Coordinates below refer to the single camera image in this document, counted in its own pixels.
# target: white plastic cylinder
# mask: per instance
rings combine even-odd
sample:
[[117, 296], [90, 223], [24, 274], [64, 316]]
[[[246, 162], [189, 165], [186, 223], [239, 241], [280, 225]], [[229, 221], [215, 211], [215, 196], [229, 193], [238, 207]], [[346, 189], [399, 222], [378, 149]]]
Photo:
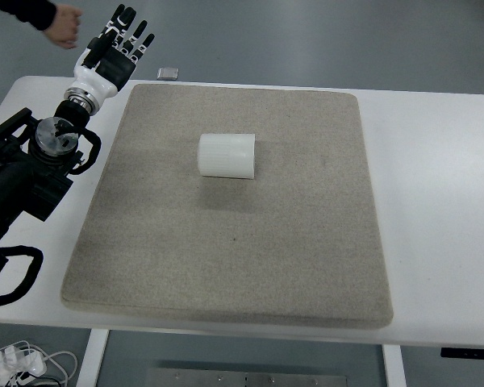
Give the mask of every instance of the white plastic cylinder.
[[255, 135], [201, 135], [197, 165], [203, 176], [254, 179]]

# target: robot finger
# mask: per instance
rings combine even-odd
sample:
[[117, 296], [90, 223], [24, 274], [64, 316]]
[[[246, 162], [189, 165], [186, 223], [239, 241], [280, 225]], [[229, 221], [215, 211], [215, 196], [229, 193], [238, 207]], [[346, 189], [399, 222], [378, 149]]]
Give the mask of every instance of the robot finger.
[[119, 48], [120, 44], [122, 43], [123, 37], [126, 35], [126, 31], [131, 26], [132, 21], [136, 17], [136, 11], [133, 10], [131, 7], [126, 8], [122, 14], [113, 22], [111, 29], [117, 31], [117, 36], [115, 42], [113, 43], [113, 47]]
[[138, 60], [142, 57], [142, 55], [145, 53], [145, 50], [147, 50], [148, 46], [152, 43], [154, 40], [154, 34], [149, 34], [147, 38], [145, 38], [144, 42], [134, 51], [129, 59], [131, 59], [131, 62], [136, 64]]
[[100, 38], [93, 38], [88, 45], [90, 52], [86, 58], [82, 61], [82, 65], [88, 69], [92, 69], [106, 54], [107, 50], [111, 48], [111, 45], [115, 41], [116, 33], [113, 30], [108, 31]]
[[106, 26], [102, 29], [100, 35], [98, 36], [99, 38], [106, 33], [106, 31], [108, 31], [111, 26], [113, 25], [113, 23], [115, 22], [115, 20], [122, 14], [123, 10], [125, 10], [125, 5], [124, 4], [120, 4], [116, 11], [114, 12], [113, 16], [111, 16], [111, 19], [109, 22], [106, 23]]
[[144, 20], [138, 28], [136, 28], [136, 31], [134, 34], [132, 34], [131, 38], [127, 40], [126, 42], [123, 43], [122, 49], [120, 50], [122, 54], [125, 56], [129, 55], [129, 52], [132, 51], [132, 49], [135, 47], [136, 41], [140, 38], [142, 35], [142, 32], [144, 32], [144, 29], [147, 26], [147, 22]]

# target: person's arm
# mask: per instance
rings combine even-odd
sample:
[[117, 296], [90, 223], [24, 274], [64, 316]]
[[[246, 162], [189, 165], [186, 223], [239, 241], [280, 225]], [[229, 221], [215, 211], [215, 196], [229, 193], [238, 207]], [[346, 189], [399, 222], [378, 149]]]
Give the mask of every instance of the person's arm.
[[79, 16], [82, 11], [66, 4], [48, 0], [0, 0], [0, 10], [24, 23], [30, 23], [62, 48], [74, 48], [77, 41]]

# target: gray felt mat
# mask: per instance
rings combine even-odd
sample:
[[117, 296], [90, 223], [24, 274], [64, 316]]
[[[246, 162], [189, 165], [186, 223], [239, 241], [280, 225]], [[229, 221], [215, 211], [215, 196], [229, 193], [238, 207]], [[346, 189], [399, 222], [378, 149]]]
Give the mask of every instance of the gray felt mat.
[[[255, 133], [255, 180], [201, 177], [202, 133]], [[61, 296], [68, 307], [112, 314], [387, 325], [357, 99], [138, 85]]]

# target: white table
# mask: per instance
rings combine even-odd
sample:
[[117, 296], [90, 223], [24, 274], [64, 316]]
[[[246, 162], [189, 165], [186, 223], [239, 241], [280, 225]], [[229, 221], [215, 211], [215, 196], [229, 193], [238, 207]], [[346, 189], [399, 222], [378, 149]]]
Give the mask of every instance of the white table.
[[[37, 119], [52, 116], [71, 81], [19, 79], [0, 106], [0, 123], [23, 107]], [[0, 246], [40, 248], [44, 264], [27, 296], [0, 307], [1, 323], [484, 347], [482, 95], [329, 89], [354, 94], [361, 108], [394, 308], [388, 327], [363, 331], [163, 321], [65, 308], [59, 294], [73, 246], [129, 93], [141, 82], [157, 83], [129, 81], [90, 120], [88, 128], [102, 139], [100, 157], [91, 170], [71, 177], [72, 188], [47, 222], [23, 214], [2, 239]], [[27, 262], [11, 260], [0, 277], [0, 293], [12, 290], [26, 267]]]

